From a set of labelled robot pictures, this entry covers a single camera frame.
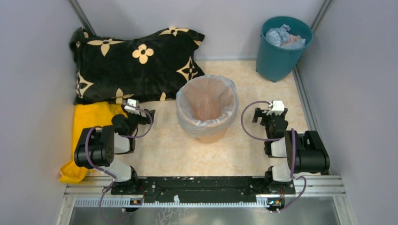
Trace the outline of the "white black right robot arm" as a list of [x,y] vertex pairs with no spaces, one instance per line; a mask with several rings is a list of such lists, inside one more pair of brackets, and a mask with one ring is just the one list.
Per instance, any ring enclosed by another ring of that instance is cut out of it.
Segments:
[[308,130],[299,134],[288,130],[285,119],[288,109],[273,112],[255,108],[253,123],[261,118],[270,140],[264,142],[264,151],[269,158],[281,158],[283,162],[271,166],[265,173],[264,187],[270,193],[277,193],[283,185],[293,180],[298,173],[326,173],[330,168],[330,158],[319,133]]

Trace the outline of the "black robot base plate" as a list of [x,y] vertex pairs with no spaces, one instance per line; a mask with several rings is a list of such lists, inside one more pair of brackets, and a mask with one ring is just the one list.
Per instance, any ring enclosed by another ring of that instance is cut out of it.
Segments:
[[144,195],[145,203],[253,203],[257,195],[292,195],[292,181],[280,183],[267,177],[194,176],[145,177],[117,182],[112,195]]

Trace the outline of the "teal plastic bin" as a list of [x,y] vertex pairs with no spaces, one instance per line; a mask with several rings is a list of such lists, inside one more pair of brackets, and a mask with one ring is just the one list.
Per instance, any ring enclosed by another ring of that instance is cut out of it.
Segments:
[[[280,28],[283,24],[289,25],[292,35],[300,35],[306,39],[306,45],[296,50],[282,49],[271,45],[266,39],[266,32],[271,28]],[[277,82],[285,78],[295,67],[305,50],[313,40],[311,28],[303,21],[289,17],[276,16],[265,21],[261,27],[261,39],[258,48],[255,70],[262,77]]]

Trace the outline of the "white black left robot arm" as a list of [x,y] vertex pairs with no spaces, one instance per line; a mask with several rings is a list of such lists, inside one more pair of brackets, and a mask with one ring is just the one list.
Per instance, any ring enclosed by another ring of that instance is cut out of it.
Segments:
[[135,194],[141,187],[137,172],[116,155],[134,152],[138,127],[151,125],[156,110],[128,107],[124,112],[113,116],[111,125],[83,129],[74,151],[74,163],[104,172],[114,180],[114,188],[122,187],[129,194]]

